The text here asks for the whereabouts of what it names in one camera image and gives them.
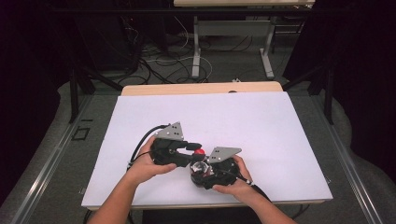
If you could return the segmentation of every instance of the wooden desk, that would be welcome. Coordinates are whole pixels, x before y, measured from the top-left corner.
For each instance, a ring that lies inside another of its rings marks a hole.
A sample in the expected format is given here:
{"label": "wooden desk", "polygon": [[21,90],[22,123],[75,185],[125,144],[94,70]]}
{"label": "wooden desk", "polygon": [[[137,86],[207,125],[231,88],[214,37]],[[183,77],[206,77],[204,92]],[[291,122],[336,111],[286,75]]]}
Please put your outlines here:
{"label": "wooden desk", "polygon": [[[175,0],[176,7],[276,7],[313,5],[315,0]],[[268,79],[274,79],[274,72],[268,58],[276,26],[276,17],[270,21],[199,21],[194,17],[194,58],[192,77],[199,77],[201,49],[200,35],[256,35],[266,36],[264,48],[260,49],[264,72]]]}
{"label": "wooden desk", "polygon": [[[207,154],[214,147],[241,147],[239,155],[254,182],[274,203],[332,199],[288,94],[276,82],[240,82],[125,87],[81,205],[91,210],[101,206],[143,135],[177,121],[185,140],[202,144]],[[132,204],[133,209],[224,206],[242,204],[230,195],[197,188],[190,169],[181,167],[140,185]]]}

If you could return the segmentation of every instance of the person's right hand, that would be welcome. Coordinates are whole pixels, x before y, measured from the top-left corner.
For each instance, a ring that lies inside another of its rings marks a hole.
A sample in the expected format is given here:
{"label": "person's right hand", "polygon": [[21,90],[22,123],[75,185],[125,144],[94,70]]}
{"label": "person's right hand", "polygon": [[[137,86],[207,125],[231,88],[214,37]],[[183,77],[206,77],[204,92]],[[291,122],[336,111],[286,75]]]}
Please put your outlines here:
{"label": "person's right hand", "polygon": [[[236,155],[233,156],[233,159],[238,165],[241,175],[249,181],[253,181],[244,160]],[[236,200],[246,205],[250,205],[257,197],[262,197],[260,193],[240,179],[229,186],[214,185],[212,189],[220,193],[232,194]]]}

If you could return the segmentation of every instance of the person's left arm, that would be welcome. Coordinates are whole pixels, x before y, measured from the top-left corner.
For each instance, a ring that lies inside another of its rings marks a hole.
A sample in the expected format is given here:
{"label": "person's left arm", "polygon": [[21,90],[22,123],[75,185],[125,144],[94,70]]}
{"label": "person's left arm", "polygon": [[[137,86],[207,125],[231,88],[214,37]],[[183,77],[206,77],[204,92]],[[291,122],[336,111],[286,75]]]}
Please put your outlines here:
{"label": "person's left arm", "polygon": [[166,174],[176,168],[175,164],[154,164],[147,153],[154,139],[155,137],[150,137],[147,143],[140,148],[138,156],[141,156],[122,177],[89,223],[125,223],[137,186],[155,175]]}

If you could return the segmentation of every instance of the red object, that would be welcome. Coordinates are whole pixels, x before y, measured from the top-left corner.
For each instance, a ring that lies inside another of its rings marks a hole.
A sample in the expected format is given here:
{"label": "red object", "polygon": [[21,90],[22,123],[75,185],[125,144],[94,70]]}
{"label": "red object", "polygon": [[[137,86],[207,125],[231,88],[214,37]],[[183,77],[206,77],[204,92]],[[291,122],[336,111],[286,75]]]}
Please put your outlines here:
{"label": "red object", "polygon": [[203,149],[201,149],[201,148],[195,149],[194,150],[194,154],[205,154],[205,151]]}

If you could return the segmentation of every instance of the table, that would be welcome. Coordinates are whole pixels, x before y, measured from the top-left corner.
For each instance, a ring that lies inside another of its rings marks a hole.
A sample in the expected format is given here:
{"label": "table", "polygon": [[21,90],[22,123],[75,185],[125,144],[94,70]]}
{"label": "table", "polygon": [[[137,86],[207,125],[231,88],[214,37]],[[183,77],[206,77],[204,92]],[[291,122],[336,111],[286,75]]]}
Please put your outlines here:
{"label": "table", "polygon": [[[315,0],[175,0],[176,7],[275,7],[313,5]],[[269,21],[199,21],[194,17],[194,57],[192,77],[199,76],[201,49],[200,35],[265,35],[264,48],[260,49],[265,75],[274,79],[274,72],[268,58],[276,17]]]}
{"label": "table", "polygon": [[[241,147],[254,182],[274,203],[332,199],[288,94],[277,82],[238,82],[125,87],[81,205],[97,209],[125,173],[142,136],[174,121],[181,122],[185,140],[201,143],[207,154],[217,146]],[[242,204],[197,188],[189,168],[143,183],[132,204],[133,209],[224,206]]]}

